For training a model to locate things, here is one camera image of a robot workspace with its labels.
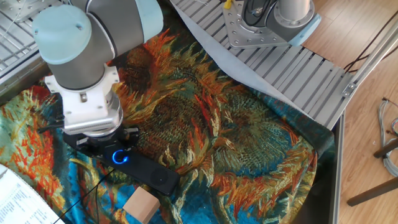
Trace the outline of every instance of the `wooden floor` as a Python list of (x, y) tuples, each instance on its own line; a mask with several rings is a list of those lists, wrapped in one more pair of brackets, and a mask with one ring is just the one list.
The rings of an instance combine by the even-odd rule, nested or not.
[[(398, 10), (398, 0), (314, 2), (322, 22), (304, 46), (341, 67), (354, 60)], [(398, 102), (398, 51), (367, 77), (346, 109), (339, 223), (398, 223), (398, 190), (355, 207), (346, 203), (349, 198), (393, 178), (382, 160), (373, 157), (380, 147), (377, 109), (383, 96)], [(387, 129), (397, 117), (398, 108), (390, 106), (385, 119)], [(392, 153), (392, 158), (398, 164), (398, 152)]]

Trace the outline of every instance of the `paper sheet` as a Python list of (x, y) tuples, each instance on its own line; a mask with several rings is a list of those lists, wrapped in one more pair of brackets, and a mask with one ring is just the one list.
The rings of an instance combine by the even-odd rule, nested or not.
[(306, 112), (301, 110), (296, 104), (290, 101), (285, 95), (279, 92), (271, 84), (267, 83), (262, 79), (255, 71), (251, 70), (245, 63), (240, 61), (231, 52), (225, 49), (220, 43), (218, 43), (212, 36), (204, 31), (198, 24), (191, 20), (181, 9), (178, 8), (174, 3), (174, 8), (189, 28), (190, 32), (200, 43), (200, 45), (206, 50), (206, 52), (212, 57), (216, 64), (231, 78), (238, 82), (245, 84), (255, 90), (262, 93), (268, 94), (280, 101), (293, 106), (301, 113), (307, 115)]
[(0, 178), (1, 224), (53, 224), (57, 219), (43, 199), (11, 170)]

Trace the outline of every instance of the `blue led light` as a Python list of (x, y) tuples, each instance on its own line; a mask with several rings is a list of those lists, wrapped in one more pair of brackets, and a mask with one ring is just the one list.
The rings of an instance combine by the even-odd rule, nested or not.
[(123, 150), (122, 149), (117, 150), (116, 152), (113, 153), (113, 155), (112, 155), (113, 162), (115, 164), (123, 164), (123, 163), (127, 162), (127, 160), (129, 159), (128, 156), (125, 156), (121, 162), (116, 161), (115, 157), (116, 157), (116, 153), (118, 153), (118, 152), (123, 152)]

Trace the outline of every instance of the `black cable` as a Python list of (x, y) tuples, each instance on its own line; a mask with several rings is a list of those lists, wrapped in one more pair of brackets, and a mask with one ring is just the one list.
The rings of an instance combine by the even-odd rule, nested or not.
[(365, 58), (367, 58), (369, 55), (362, 57), (363, 54), (365, 54), (365, 52), (368, 50), (368, 48), (373, 44), (373, 42), (377, 39), (377, 37), (379, 37), (379, 35), (381, 34), (381, 32), (387, 27), (387, 25), (393, 20), (393, 18), (395, 18), (395, 16), (398, 15), (398, 11), (396, 11), (396, 13), (394, 13), (394, 15), (391, 16), (391, 18), (384, 24), (384, 26), (381, 28), (381, 30), (376, 34), (376, 36), (373, 38), (373, 40), (368, 44), (368, 46), (366, 46), (366, 48), (361, 52), (361, 54), (351, 63), (347, 64), (347, 66), (345, 66), (345, 70), (346, 72), (349, 72), (349, 70), (354, 66), (354, 64), (360, 60), (363, 60)]
[(68, 213), (75, 205), (77, 205), (77, 203), (79, 203), (81, 200), (83, 200), (85, 197), (87, 197), (87, 195), (89, 195), (95, 188), (97, 188), (99, 186), (99, 184), (102, 183), (102, 181), (104, 181), (110, 174), (112, 174), (113, 171), (114, 171), (114, 169), (111, 172), (109, 172), (108, 174), (106, 174), (103, 178), (101, 178), (101, 180), (99, 180), (99, 182), (89, 192), (84, 194), (81, 198), (79, 198), (79, 200), (77, 202), (75, 202), (70, 208), (68, 208), (68, 210), (66, 210), (64, 213), (62, 213), (62, 215), (60, 215), (60, 217), (57, 219), (57, 221), (55, 221), (53, 224), (56, 224), (63, 216), (65, 216), (66, 213)]
[[(251, 0), (252, 1), (252, 11), (253, 11), (253, 5), (254, 5), (254, 0)], [(261, 12), (261, 14), (260, 14), (260, 16), (259, 17), (257, 17), (256, 15), (254, 15), (252, 12), (250, 12), (254, 17), (256, 17), (256, 18), (259, 18), (256, 22), (254, 22), (254, 23), (249, 23), (248, 22), (248, 19), (247, 19), (247, 17), (246, 17), (246, 11), (248, 10), (248, 5), (249, 5), (249, 2), (246, 4), (246, 6), (245, 6), (245, 9), (243, 10), (243, 18), (244, 18), (244, 21), (245, 21), (245, 23), (248, 25), (248, 26), (255, 26), (255, 25), (257, 25), (259, 22), (260, 22), (260, 20), (261, 20), (261, 18), (263, 17), (263, 15), (266, 13), (266, 11), (267, 11), (267, 8), (269, 7), (269, 4), (271, 3), (271, 0), (266, 0), (265, 2), (264, 2), (264, 5), (262, 5), (262, 12)]]
[(100, 224), (100, 211), (98, 211), (98, 185), (95, 187), (95, 207), (97, 209), (97, 224)]
[[(388, 54), (386, 54), (380, 61), (386, 59), (388, 56), (390, 56), (392, 53), (394, 53), (397, 49), (398, 49), (398, 45), (397, 45), (394, 49), (392, 49)], [(365, 56), (365, 57), (360, 58), (359, 60), (363, 60), (363, 59), (369, 57), (369, 55), (370, 55), (370, 54), (368, 54), (368, 55)], [(348, 72), (357, 72), (357, 71), (358, 71), (358, 69), (351, 70), (351, 71), (348, 71)]]

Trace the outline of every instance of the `wooden block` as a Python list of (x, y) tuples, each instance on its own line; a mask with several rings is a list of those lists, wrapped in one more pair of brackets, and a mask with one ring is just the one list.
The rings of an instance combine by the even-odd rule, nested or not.
[(147, 224), (159, 207), (159, 199), (138, 187), (123, 206), (123, 209), (141, 223)]

